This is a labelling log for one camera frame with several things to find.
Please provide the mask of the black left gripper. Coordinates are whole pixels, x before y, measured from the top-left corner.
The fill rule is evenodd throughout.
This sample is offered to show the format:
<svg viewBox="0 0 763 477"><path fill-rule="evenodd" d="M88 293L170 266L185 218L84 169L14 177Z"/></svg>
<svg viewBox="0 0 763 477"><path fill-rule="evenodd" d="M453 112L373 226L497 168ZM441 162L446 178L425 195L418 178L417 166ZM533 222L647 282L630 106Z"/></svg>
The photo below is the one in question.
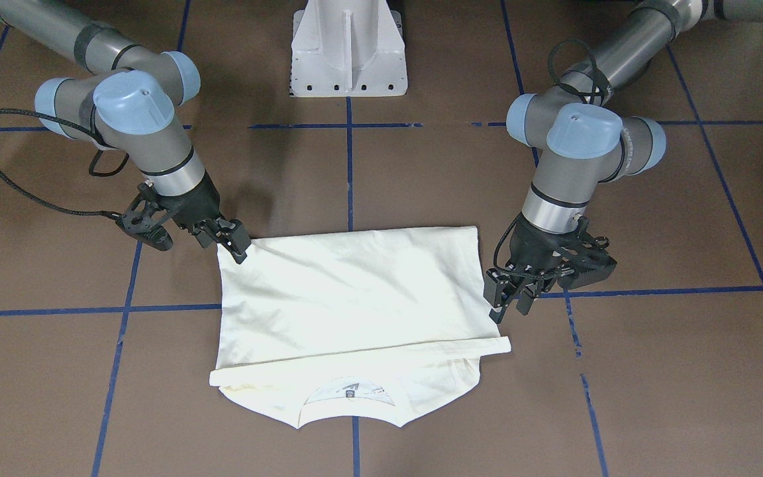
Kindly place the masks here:
<svg viewBox="0 0 763 477"><path fill-rule="evenodd" d="M489 317L494 323L502 323L513 303L521 315L527 316L536 299L559 281L563 259L555 250L557 236L534 226L521 213L517 215L507 262L512 274L497 268L485 272L483 296L491 306Z"/></svg>

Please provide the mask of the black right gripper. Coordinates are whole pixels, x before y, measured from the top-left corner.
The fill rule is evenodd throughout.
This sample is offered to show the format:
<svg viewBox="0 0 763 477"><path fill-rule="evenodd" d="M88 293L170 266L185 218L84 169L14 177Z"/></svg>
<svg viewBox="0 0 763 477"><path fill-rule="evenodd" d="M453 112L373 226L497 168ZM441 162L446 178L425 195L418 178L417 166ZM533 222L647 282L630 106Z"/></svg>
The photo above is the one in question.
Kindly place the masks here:
<svg viewBox="0 0 763 477"><path fill-rule="evenodd" d="M208 248L217 242L225 248L237 264L242 264L251 245L248 230L239 219L227 220L220 211L220 194L209 174L203 176L196 187L179 196L158 194L158 205L172 212L172 220L193 235L200 247ZM206 221L213 222L212 238L206 232Z"/></svg>

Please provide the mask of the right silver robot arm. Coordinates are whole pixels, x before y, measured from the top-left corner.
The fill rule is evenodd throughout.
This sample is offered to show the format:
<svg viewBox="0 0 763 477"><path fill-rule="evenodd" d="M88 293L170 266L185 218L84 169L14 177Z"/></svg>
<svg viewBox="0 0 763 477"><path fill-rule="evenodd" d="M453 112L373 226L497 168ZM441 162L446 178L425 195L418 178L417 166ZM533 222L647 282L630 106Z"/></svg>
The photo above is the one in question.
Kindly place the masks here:
<svg viewBox="0 0 763 477"><path fill-rule="evenodd" d="M176 115L199 93L201 78L183 52L152 52L111 25L60 1L0 1L0 23L79 64L89 77L52 78L34 95L29 117L64 138L117 149L144 181L122 212L98 215L124 233L167 251L166 221L202 247L225 247L237 263L251 244L241 221L221 214L220 194Z"/></svg>

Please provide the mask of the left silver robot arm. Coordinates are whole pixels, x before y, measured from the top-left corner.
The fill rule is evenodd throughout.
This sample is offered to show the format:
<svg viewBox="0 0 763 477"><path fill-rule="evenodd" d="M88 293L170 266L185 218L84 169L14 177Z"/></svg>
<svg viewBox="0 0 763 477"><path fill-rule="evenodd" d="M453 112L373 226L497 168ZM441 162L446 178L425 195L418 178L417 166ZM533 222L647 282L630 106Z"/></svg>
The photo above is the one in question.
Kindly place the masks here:
<svg viewBox="0 0 763 477"><path fill-rule="evenodd" d="M509 107L509 136L540 150L521 212L502 239L511 256L485 272L490 317L510 305L526 315L554 286L574 290L608 278L617 262L609 239L590 235L585 209L597 185L635 176L659 163L666 133L644 117L606 108L615 91L639 77L657 52L706 19L763 23L763 1L642 1L605 42L582 43L584 60L557 74L545 93L526 93Z"/></svg>

